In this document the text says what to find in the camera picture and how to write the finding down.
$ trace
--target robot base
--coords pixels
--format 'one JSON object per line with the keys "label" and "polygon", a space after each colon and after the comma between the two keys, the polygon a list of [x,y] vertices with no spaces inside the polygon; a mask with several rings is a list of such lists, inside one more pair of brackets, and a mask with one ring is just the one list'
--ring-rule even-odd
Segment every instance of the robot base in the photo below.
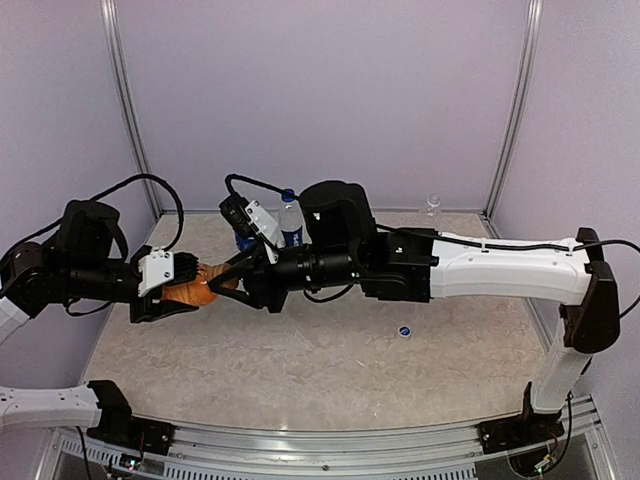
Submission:
{"label": "robot base", "polygon": [[531,383],[524,392],[522,413],[513,417],[489,420],[480,423],[478,433],[485,454],[503,452],[552,440],[554,435],[564,435],[560,421],[561,411],[553,415],[541,415],[533,412],[530,401]]}

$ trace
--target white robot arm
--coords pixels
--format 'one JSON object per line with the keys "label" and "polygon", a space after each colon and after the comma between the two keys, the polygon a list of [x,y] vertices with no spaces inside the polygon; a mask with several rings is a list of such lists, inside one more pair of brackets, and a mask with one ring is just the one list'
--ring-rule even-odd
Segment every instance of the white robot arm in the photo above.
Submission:
{"label": "white robot arm", "polygon": [[[523,412],[480,424],[487,453],[562,435],[559,416],[568,392],[592,355],[619,336],[615,279],[602,248],[585,248],[598,242],[593,230],[580,229],[575,239],[541,246],[422,228],[394,229],[375,224],[362,187],[332,181],[309,187],[299,197],[312,244],[283,248],[282,233],[271,215],[231,187],[230,193],[220,205],[222,214],[236,232],[257,236],[262,243],[228,260],[230,268],[208,286],[213,293],[251,307],[278,313],[290,291],[352,284],[359,284],[366,296],[390,301],[497,295],[562,304],[556,338],[525,390]],[[166,282],[193,280],[195,257],[147,247],[130,263],[108,259],[113,222],[97,236],[97,246],[93,233],[85,239],[88,244],[70,244],[70,232],[101,231],[105,216],[114,217],[103,204],[77,203],[67,207],[70,219],[65,212],[60,232],[52,239],[43,245],[17,245],[0,261],[0,343],[48,303],[65,304],[69,298],[128,303],[134,323],[196,309],[159,301],[158,294]],[[79,210],[83,214],[76,216]],[[86,222],[93,222],[91,228]],[[78,235],[71,237],[77,240]],[[66,268],[58,269],[60,264]],[[244,291],[224,287],[233,278],[243,280]],[[166,454],[173,427],[132,416],[112,382],[91,382],[68,392],[0,388],[0,431],[85,426],[92,427],[88,433],[95,438],[129,447],[144,438],[148,451]]]}

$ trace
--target metal frame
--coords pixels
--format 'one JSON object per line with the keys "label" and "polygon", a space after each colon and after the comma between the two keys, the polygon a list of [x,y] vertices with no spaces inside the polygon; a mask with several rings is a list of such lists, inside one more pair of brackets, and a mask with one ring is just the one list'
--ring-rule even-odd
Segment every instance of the metal frame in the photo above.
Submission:
{"label": "metal frame", "polygon": [[507,123],[507,131],[500,148],[500,158],[496,169],[487,205],[485,207],[486,216],[491,219],[496,212],[500,195],[504,189],[507,179],[507,172],[513,157],[516,140],[520,123],[522,122],[522,114],[527,100],[527,92],[531,74],[533,72],[533,60],[535,58],[536,46],[538,44],[538,33],[540,31],[540,21],[542,17],[542,0],[529,0],[529,11],[527,16],[527,27],[522,46],[522,55],[520,57],[520,67],[518,69],[518,77],[516,82],[516,90],[511,103],[511,113]]}
{"label": "metal frame", "polygon": [[[566,407],[563,422],[568,422]],[[599,477],[614,480],[608,442],[590,396],[573,402],[573,433],[585,434]],[[536,448],[533,445],[510,455]],[[92,462],[107,465],[130,451],[87,439]],[[60,451],[77,457],[82,449],[73,429],[58,429],[52,439],[39,480],[48,480],[55,471]],[[145,476],[158,479],[267,480],[275,478],[367,478],[404,480],[409,478],[475,478],[475,464],[504,457],[506,452],[484,455],[477,422],[458,422],[432,427],[346,432],[288,432],[249,430],[178,424],[167,457],[145,455],[149,470]]]}
{"label": "metal frame", "polygon": [[[107,46],[111,57],[111,67],[118,90],[118,99],[122,108],[122,116],[127,134],[131,142],[133,158],[136,167],[140,173],[151,173],[151,168],[147,160],[138,120],[133,108],[133,100],[129,89],[129,81],[127,80],[127,70],[125,68],[124,54],[122,52],[122,41],[120,39],[120,30],[118,28],[118,14],[116,10],[115,0],[100,0],[102,9],[102,20],[107,35]],[[144,192],[153,215],[153,219],[157,221],[162,215],[162,203],[156,191],[155,185],[145,180]]]}

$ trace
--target black bracket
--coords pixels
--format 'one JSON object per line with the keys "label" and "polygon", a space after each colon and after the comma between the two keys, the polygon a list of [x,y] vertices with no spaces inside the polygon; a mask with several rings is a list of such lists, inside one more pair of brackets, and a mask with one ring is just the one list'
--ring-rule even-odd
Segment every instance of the black bracket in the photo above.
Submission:
{"label": "black bracket", "polygon": [[478,433],[482,451],[485,454],[513,450],[540,442],[552,440],[554,435],[564,435],[564,427],[560,421],[562,411],[551,415],[533,412],[531,407],[531,382],[524,392],[522,413],[513,417],[489,420],[480,423]]}
{"label": "black bracket", "polygon": [[140,452],[166,456],[175,427],[167,422],[134,417],[120,389],[110,380],[92,380],[87,385],[98,397],[100,423],[87,430],[96,440]]}

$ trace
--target blue label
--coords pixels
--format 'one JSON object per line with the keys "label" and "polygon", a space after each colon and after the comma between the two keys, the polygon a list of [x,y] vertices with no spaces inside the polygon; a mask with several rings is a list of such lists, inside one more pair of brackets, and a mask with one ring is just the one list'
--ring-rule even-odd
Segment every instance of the blue label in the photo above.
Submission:
{"label": "blue label", "polygon": [[236,246],[238,250],[244,252],[247,248],[250,248],[256,244],[256,239],[253,237],[242,238],[240,235],[236,233]]}
{"label": "blue label", "polygon": [[299,247],[302,245],[302,227],[295,232],[282,232],[287,247]]}

